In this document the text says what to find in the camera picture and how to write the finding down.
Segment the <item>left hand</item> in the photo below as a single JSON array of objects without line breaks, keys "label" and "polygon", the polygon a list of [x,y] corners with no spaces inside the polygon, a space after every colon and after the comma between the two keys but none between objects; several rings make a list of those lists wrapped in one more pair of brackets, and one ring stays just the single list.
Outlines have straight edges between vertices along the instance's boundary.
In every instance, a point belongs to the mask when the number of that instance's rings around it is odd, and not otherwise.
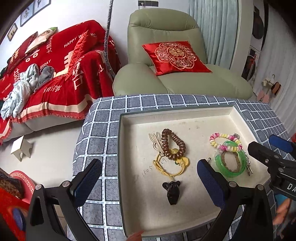
[{"label": "left hand", "polygon": [[126,241],[142,241],[142,234],[144,232],[141,230],[139,232],[135,232],[131,235],[128,236],[128,238],[126,239]]}]

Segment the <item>right hand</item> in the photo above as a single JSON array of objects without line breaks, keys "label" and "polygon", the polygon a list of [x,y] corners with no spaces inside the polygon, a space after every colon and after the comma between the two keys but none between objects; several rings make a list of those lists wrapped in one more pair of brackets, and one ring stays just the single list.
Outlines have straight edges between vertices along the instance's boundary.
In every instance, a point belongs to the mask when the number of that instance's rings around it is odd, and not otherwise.
[{"label": "right hand", "polygon": [[288,211],[290,209],[292,200],[287,198],[283,201],[283,203],[278,207],[276,211],[276,216],[273,219],[273,225],[280,225],[285,221],[285,218],[287,217]]}]

